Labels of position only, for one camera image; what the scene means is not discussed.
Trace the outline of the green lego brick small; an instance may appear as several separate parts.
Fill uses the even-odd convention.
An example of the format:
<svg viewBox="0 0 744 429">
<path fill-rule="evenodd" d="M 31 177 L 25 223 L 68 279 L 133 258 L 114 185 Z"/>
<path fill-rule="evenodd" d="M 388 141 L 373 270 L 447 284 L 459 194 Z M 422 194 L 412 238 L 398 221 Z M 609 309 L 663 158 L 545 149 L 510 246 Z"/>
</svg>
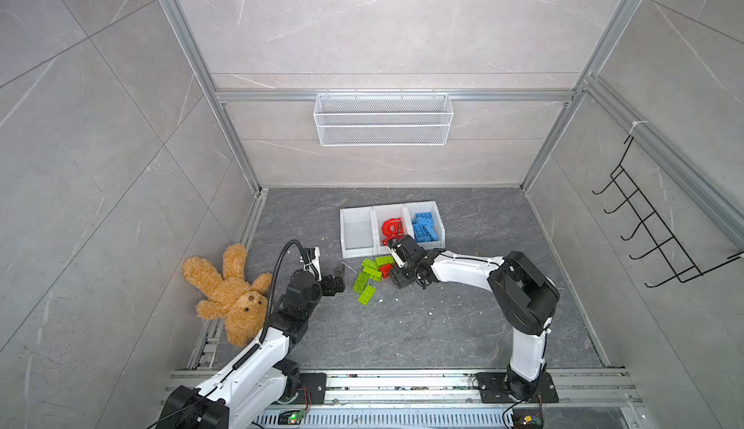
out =
<svg viewBox="0 0 744 429">
<path fill-rule="evenodd" d="M 362 305 L 367 305 L 369 301 L 374 297 L 376 293 L 376 288 L 372 285 L 367 285 L 362 293 L 360 294 L 360 297 L 358 298 L 358 302 Z"/>
</svg>

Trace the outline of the green lego brick top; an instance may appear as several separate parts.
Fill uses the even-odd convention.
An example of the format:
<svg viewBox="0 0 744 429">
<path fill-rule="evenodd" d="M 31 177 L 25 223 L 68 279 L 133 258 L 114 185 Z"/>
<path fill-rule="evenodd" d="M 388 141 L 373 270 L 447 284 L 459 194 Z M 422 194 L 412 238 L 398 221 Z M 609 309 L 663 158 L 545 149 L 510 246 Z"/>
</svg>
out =
<svg viewBox="0 0 744 429">
<path fill-rule="evenodd" d="M 382 256 L 375 258 L 375 264 L 377 266 L 383 266 L 387 264 L 396 264 L 396 261 L 393 256 Z"/>
</svg>

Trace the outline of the brown teddy bear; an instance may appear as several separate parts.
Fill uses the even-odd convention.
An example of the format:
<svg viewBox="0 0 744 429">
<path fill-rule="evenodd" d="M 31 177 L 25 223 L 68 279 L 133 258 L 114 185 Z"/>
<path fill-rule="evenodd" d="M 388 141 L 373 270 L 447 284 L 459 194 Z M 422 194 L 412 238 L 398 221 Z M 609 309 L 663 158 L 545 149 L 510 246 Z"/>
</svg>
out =
<svg viewBox="0 0 744 429">
<path fill-rule="evenodd" d="M 264 327 L 272 275 L 265 273 L 253 283 L 245 279 L 246 248 L 230 246 L 223 256 L 220 273 L 206 258 L 188 258 L 182 266 L 185 280 L 205 295 L 196 311 L 203 320 L 225 320 L 227 339 L 245 347 Z"/>
</svg>

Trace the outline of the metal base rail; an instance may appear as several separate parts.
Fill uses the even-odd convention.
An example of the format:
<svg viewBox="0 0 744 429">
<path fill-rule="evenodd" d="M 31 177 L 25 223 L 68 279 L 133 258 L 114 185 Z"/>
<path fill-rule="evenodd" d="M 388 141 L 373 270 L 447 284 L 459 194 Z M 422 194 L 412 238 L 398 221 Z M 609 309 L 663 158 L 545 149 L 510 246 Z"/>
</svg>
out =
<svg viewBox="0 0 744 429">
<path fill-rule="evenodd" d="M 498 389 L 497 370 L 312 370 L 310 402 L 272 404 L 256 428 L 652 428 L 641 396 L 621 369 L 554 369 L 527 403 Z"/>
</svg>

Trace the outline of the blue lego brick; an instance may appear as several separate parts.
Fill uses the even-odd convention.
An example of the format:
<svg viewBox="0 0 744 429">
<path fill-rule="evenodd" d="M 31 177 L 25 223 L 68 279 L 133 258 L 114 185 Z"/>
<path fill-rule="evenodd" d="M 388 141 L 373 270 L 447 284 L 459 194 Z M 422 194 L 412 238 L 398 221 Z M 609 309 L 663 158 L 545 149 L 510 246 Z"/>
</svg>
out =
<svg viewBox="0 0 744 429">
<path fill-rule="evenodd" d="M 414 227 L 431 227 L 434 228 L 434 220 L 431 212 L 416 213 L 413 219 Z"/>
<path fill-rule="evenodd" d="M 418 243 L 437 242 L 439 235 L 431 227 L 413 227 L 415 240 Z"/>
</svg>

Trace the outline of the green lego brick long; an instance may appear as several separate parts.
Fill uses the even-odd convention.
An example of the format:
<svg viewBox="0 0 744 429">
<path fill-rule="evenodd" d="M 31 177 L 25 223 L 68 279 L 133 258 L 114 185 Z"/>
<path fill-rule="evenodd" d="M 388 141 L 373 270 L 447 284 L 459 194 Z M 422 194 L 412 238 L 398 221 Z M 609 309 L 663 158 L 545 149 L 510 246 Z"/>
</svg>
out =
<svg viewBox="0 0 744 429">
<path fill-rule="evenodd" d="M 370 279 L 373 279 L 373 280 L 375 280 L 377 282 L 381 282 L 382 281 L 382 272 L 379 271 L 379 270 L 377 270 L 377 269 L 373 269 L 371 267 L 366 266 L 363 269 L 363 272 L 366 273 L 369 276 Z"/>
</svg>

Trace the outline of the white middle plastic bin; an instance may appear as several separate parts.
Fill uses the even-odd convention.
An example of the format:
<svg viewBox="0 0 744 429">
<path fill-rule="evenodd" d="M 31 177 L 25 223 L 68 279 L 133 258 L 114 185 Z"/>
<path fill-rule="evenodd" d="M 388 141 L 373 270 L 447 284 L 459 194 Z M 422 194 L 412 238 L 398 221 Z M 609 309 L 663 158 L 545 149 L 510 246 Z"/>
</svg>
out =
<svg viewBox="0 0 744 429">
<path fill-rule="evenodd" d="M 403 203 L 373 206 L 372 223 L 377 255 L 389 254 L 389 241 L 413 235 L 411 216 Z"/>
</svg>

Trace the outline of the white right plastic bin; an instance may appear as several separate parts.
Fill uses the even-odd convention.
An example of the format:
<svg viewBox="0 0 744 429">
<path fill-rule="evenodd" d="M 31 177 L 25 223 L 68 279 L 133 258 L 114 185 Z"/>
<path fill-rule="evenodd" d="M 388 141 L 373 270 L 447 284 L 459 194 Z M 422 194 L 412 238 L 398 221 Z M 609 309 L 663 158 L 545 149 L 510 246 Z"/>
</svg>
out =
<svg viewBox="0 0 744 429">
<path fill-rule="evenodd" d="M 407 202 L 407 231 L 424 249 L 444 248 L 446 230 L 436 202 Z"/>
</svg>

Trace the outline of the red arch lego piece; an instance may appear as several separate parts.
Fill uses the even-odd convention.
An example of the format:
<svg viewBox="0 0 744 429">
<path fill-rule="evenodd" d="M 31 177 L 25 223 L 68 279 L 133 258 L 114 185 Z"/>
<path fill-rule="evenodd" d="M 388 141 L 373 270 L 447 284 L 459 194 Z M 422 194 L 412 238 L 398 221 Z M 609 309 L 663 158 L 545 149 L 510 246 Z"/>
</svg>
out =
<svg viewBox="0 0 744 429">
<path fill-rule="evenodd" d="M 393 239 L 401 239 L 405 235 L 405 225 L 400 218 L 391 218 L 385 221 L 381 227 L 382 241 L 388 244 Z"/>
</svg>

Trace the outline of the red lego brick square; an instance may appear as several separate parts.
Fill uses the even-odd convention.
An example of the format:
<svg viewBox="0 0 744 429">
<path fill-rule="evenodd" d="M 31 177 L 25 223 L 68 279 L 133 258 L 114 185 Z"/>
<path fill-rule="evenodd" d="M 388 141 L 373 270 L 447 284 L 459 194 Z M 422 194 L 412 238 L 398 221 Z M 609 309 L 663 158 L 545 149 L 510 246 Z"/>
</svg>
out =
<svg viewBox="0 0 744 429">
<path fill-rule="evenodd" d="M 383 279 L 388 279 L 391 275 L 391 270 L 393 270 L 393 264 L 384 264 L 380 267 L 380 272 L 382 273 Z"/>
</svg>

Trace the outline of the white plastic bin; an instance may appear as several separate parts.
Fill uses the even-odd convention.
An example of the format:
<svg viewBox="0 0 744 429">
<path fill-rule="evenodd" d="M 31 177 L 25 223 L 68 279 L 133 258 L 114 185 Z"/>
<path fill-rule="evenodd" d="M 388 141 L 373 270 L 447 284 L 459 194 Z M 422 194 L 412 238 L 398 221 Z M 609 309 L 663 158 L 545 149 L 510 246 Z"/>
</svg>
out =
<svg viewBox="0 0 744 429">
<path fill-rule="evenodd" d="M 373 206 L 372 223 L 377 255 L 389 254 L 389 241 L 413 235 L 411 216 L 403 203 Z"/>
<path fill-rule="evenodd" d="M 342 258 L 362 258 L 376 253 L 375 231 L 370 206 L 340 210 Z"/>
<path fill-rule="evenodd" d="M 424 249 L 444 248 L 446 230 L 436 202 L 407 202 L 407 231 Z"/>
</svg>

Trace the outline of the white left plastic bin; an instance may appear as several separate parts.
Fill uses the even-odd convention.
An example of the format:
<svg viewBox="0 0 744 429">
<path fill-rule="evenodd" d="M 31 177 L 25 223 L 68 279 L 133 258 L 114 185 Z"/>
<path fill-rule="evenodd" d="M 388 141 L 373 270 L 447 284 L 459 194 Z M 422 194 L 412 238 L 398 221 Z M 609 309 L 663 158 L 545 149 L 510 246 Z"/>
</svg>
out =
<svg viewBox="0 0 744 429">
<path fill-rule="evenodd" d="M 375 231 L 370 206 L 340 210 L 342 258 L 362 258 L 376 253 Z"/>
</svg>

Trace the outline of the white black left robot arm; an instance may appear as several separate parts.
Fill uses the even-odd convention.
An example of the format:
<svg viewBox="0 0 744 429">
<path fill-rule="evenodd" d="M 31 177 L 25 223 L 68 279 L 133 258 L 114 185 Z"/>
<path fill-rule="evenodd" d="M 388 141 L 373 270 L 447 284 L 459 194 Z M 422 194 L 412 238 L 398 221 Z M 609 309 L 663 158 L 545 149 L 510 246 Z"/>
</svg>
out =
<svg viewBox="0 0 744 429">
<path fill-rule="evenodd" d="M 240 244 L 226 250 L 220 269 L 205 258 L 184 262 L 185 280 L 205 295 L 198 315 L 224 320 L 229 342 L 241 351 L 197 386 L 176 388 L 154 427 L 248 428 L 274 403 L 296 405 L 287 421 L 298 424 L 323 401 L 325 376 L 302 375 L 288 355 L 306 334 L 321 298 L 341 293 L 345 285 L 340 274 L 321 274 L 319 248 L 289 241 L 280 254 L 291 247 L 298 247 L 302 266 L 282 296 L 276 294 L 277 272 L 246 281 L 247 250 Z"/>
</svg>

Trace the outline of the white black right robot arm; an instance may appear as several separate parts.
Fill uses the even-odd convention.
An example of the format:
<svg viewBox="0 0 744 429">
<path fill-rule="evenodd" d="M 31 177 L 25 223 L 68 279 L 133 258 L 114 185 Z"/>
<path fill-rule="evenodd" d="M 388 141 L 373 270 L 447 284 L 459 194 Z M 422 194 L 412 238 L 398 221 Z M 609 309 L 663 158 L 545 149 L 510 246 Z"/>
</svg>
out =
<svg viewBox="0 0 744 429">
<path fill-rule="evenodd" d="M 395 267 L 389 277 L 403 289 L 412 283 L 457 283 L 491 291 L 513 328 L 513 349 L 505 376 L 511 399 L 536 394 L 546 374 L 546 340 L 560 293 L 556 285 L 519 251 L 507 256 L 463 256 L 435 248 L 425 250 L 409 235 L 389 241 Z"/>
</svg>

